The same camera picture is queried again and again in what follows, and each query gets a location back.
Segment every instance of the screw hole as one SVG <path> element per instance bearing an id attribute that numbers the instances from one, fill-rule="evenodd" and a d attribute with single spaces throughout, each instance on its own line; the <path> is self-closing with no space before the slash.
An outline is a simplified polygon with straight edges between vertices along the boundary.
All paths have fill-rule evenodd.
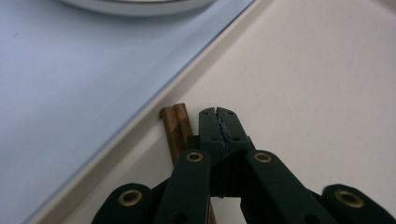
<path id="1" fill-rule="evenodd" d="M 119 197 L 119 203 L 122 206 L 133 206 L 142 200 L 143 194 L 137 189 L 129 189 L 124 191 Z"/>
<path id="2" fill-rule="evenodd" d="M 262 152 L 256 153 L 256 155 L 254 155 L 254 159 L 256 159 L 256 161 L 260 161 L 260 162 L 270 162 L 272 160 L 270 155 L 262 153 Z"/>
<path id="3" fill-rule="evenodd" d="M 313 215 L 306 215 L 304 221 L 306 224 L 320 224 L 319 219 Z"/>
<path id="4" fill-rule="evenodd" d="M 187 222 L 187 216 L 184 213 L 176 213 L 172 215 L 172 223 L 174 224 L 183 224 Z"/>
<path id="5" fill-rule="evenodd" d="M 364 205 L 364 202 L 360 197 L 347 190 L 339 189 L 334 194 L 338 201 L 350 207 L 361 208 Z"/>
<path id="6" fill-rule="evenodd" d="M 189 153 L 186 158 L 188 161 L 201 161 L 204 158 L 204 156 L 200 153 L 192 152 Z"/>

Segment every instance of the light blue surface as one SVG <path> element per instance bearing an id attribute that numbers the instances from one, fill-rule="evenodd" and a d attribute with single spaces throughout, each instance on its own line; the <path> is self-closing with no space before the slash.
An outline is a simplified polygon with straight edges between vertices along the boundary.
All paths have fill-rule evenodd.
<path id="1" fill-rule="evenodd" d="M 0 4 L 0 223 L 22 223 L 251 0 L 162 18 Z"/>

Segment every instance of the white table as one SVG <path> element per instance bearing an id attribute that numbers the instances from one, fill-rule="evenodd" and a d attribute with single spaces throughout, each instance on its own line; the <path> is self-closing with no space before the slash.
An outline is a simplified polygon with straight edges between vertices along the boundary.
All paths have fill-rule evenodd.
<path id="1" fill-rule="evenodd" d="M 229 108 L 255 146 L 274 152 L 307 188 L 353 186 L 396 216 L 396 7 L 370 0 L 256 4 L 108 144 L 96 164 L 115 167 L 99 169 L 108 173 L 85 191 L 100 172 L 81 175 L 75 186 L 84 193 L 69 195 L 84 200 L 64 223 L 91 221 L 119 185 L 154 187 L 170 175 L 158 112 L 179 102 L 196 133 L 200 110 Z M 219 223 L 243 223 L 237 200 L 213 204 Z"/>

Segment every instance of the white plate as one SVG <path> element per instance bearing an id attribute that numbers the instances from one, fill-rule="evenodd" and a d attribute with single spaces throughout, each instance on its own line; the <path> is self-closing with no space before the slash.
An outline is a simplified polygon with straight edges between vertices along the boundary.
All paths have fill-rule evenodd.
<path id="1" fill-rule="evenodd" d="M 76 7 L 120 16 L 161 16 L 203 7 L 214 0 L 61 0 Z"/>

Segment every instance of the white tabletop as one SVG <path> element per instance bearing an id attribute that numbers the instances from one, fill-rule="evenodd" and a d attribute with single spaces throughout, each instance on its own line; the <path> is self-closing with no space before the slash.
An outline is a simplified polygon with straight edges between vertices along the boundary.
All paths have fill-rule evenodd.
<path id="1" fill-rule="evenodd" d="M 250 2 L 157 18 L 2 2 L 0 223 L 29 219 Z"/>
<path id="2" fill-rule="evenodd" d="M 187 104 L 194 133 L 201 110 L 233 110 L 255 147 L 275 153 L 307 188 L 349 185 L 396 217 L 395 39 L 391 1 L 276 0 L 167 101 Z M 158 120 L 65 223 L 91 221 L 120 185 L 153 188 L 171 172 Z M 238 199 L 212 203 L 219 224 L 244 223 Z"/>

